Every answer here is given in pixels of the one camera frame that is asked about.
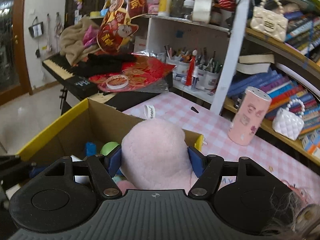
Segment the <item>green frog toy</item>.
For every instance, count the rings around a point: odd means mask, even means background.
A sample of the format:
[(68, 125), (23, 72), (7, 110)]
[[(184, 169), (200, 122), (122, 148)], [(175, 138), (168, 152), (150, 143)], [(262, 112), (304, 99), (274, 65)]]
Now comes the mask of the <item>green frog toy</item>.
[(100, 154), (107, 156), (109, 153), (111, 153), (118, 146), (119, 146), (119, 144), (115, 141), (108, 142), (101, 148)]

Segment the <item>blue plastic packet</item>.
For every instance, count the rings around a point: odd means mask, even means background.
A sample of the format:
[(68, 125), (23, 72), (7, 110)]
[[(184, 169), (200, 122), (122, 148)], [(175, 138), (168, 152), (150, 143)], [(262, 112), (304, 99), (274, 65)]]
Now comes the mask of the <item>blue plastic packet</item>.
[(90, 156), (96, 155), (96, 153), (97, 153), (96, 144), (93, 142), (87, 142), (85, 144), (85, 156), (90, 157)]

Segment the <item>pink plush pig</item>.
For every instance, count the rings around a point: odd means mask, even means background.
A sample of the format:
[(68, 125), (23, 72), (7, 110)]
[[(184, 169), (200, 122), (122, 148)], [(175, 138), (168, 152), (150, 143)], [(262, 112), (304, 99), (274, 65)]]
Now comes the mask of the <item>pink plush pig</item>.
[(120, 170), (137, 190), (188, 192), (197, 181), (185, 143), (185, 132), (157, 118), (155, 107), (145, 106), (146, 120), (136, 124), (121, 143)]

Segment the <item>white squishy block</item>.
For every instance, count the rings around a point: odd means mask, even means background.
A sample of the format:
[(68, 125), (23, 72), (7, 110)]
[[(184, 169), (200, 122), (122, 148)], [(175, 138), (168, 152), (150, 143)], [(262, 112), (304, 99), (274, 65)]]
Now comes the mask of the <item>white squishy block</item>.
[(89, 170), (85, 165), (76, 165), (75, 163), (81, 162), (81, 159), (71, 155), (71, 159), (73, 162), (72, 172), (74, 181), (79, 184), (88, 184), (89, 183)]

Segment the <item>pink round plush toy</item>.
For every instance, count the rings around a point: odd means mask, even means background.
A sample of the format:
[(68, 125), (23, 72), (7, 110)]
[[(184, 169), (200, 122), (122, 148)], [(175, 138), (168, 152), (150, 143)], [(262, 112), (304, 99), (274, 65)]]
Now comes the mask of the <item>pink round plush toy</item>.
[(121, 180), (117, 182), (117, 187), (122, 192), (122, 195), (126, 193), (127, 190), (136, 190), (137, 188), (128, 180)]

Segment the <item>yellow cardboard box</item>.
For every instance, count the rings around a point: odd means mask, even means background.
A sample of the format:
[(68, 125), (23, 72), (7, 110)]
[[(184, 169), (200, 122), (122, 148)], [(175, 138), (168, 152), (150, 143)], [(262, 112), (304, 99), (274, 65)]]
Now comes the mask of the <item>yellow cardboard box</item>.
[(65, 156), (84, 157), (85, 144), (93, 142), (97, 151), (108, 142), (122, 143), (129, 131), (143, 121), (114, 107), (85, 99), (47, 126), (16, 154), (23, 161), (51, 164)]

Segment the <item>pink cylindrical holder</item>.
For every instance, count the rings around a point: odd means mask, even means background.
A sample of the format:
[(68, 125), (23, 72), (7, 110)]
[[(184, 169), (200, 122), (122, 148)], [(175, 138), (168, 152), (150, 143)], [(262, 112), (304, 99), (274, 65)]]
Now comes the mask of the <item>pink cylindrical holder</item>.
[(231, 122), (228, 137), (234, 143), (247, 146), (255, 136), (271, 104), (271, 97), (262, 90), (249, 86)]

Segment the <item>tape roll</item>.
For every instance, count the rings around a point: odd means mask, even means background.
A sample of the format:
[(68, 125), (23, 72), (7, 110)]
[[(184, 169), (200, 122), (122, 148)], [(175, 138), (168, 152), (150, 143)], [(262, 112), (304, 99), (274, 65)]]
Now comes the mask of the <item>tape roll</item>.
[(122, 74), (113, 75), (105, 83), (109, 89), (122, 89), (129, 84), (129, 78)]

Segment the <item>white quilted mini handbag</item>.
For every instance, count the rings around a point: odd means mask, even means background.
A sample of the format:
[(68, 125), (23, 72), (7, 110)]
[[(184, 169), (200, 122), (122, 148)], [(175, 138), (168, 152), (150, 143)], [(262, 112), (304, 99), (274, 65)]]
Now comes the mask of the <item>white quilted mini handbag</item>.
[[(290, 108), (298, 103), (300, 105), (300, 112), (298, 114), (292, 113)], [(280, 108), (277, 111), (276, 117), (272, 121), (272, 128), (276, 133), (296, 140), (304, 127), (303, 115), (305, 106), (302, 100), (292, 99), (285, 108)]]

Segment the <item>black electric keyboard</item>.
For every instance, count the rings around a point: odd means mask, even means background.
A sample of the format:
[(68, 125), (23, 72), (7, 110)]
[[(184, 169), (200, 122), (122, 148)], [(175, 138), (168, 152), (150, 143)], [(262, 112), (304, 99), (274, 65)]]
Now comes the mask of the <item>black electric keyboard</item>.
[(71, 65), (64, 56), (59, 53), (50, 56), (42, 62), (42, 66), (47, 70), (61, 85), (63, 89), (60, 96), (61, 113), (71, 109), (67, 102), (67, 95), (70, 93), (79, 101), (85, 98), (102, 100), (102, 103), (115, 107), (119, 111), (125, 111), (146, 100), (154, 98), (158, 94), (168, 92), (173, 87), (172, 74), (168, 74), (164, 79), (157, 81), (146, 88), (130, 92), (121, 92), (119, 94), (105, 93), (98, 89), (98, 85), (90, 82), (84, 77), (73, 75), (69, 72)]

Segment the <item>red foil bag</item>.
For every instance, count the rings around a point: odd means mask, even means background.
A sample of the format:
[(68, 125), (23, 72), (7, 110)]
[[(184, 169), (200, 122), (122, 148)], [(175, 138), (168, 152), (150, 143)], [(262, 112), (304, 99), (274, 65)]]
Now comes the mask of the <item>red foil bag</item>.
[[(167, 64), (155, 57), (135, 55), (136, 62), (124, 63), (118, 73), (95, 75), (89, 81), (95, 83), (98, 89), (105, 93), (117, 92), (147, 92), (162, 93), (169, 90), (172, 81), (174, 65)], [(109, 89), (106, 80), (113, 75), (126, 75), (129, 84), (122, 89)]]

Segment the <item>beige crumpled cloth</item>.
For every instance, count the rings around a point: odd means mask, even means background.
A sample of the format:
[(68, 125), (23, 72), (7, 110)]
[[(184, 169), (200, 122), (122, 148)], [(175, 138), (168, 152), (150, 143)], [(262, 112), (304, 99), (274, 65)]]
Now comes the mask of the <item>beige crumpled cloth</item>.
[(60, 55), (65, 56), (68, 63), (72, 66), (84, 59), (88, 54), (100, 50), (97, 44), (85, 48), (83, 38), (89, 27), (99, 30), (100, 26), (94, 23), (89, 17), (83, 17), (77, 24), (66, 28), (60, 35)]

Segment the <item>wooden bookshelf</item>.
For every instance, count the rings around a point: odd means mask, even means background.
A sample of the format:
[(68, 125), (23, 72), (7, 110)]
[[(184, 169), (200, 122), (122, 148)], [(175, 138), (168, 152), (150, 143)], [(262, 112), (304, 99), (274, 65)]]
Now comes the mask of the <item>wooden bookshelf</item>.
[(210, 110), (219, 114), (222, 109), (227, 109), (233, 113), (237, 112), (236, 108), (233, 107), (232, 100), (227, 98), (226, 95), (242, 48), (243, 39), (247, 39), (274, 52), (276, 67), (279, 70), (286, 74), (291, 70), (293, 74), (303, 77), (310, 84), (314, 85), (315, 88), (319, 89), (319, 65), (286, 44), (246, 27), (245, 19), (251, 0), (236, 0), (236, 2), (235, 19), (231, 28), (231, 37), (226, 55), (226, 61), (230, 63), (231, 66), (222, 71), (222, 83), (217, 87), (216, 96), (211, 104)]

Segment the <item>white cubby shelf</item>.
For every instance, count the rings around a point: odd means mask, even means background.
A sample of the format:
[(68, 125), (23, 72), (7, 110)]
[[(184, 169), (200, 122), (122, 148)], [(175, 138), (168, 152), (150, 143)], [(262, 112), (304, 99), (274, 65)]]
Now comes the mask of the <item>white cubby shelf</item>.
[(180, 77), (173, 80), (173, 87), (180, 93), (211, 104), (219, 80), (215, 72), (221, 72), (225, 61), (230, 30), (217, 25), (191, 20), (144, 15), (132, 21), (139, 25), (136, 36), (145, 41), (145, 51), (175, 66), (174, 72), (186, 76), (193, 51), (199, 68), (196, 85), (186, 86)]

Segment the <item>cream quilted handbag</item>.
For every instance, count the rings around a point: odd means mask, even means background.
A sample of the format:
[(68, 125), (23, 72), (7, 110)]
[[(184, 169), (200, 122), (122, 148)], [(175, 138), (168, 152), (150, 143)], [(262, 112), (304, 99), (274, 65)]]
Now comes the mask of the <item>cream quilted handbag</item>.
[[(265, 9), (267, 1), (274, 1), (279, 13)], [(283, 6), (279, 0), (261, 0), (259, 6), (253, 8), (253, 16), (250, 28), (274, 38), (279, 42), (285, 42), (288, 19), (283, 15)]]

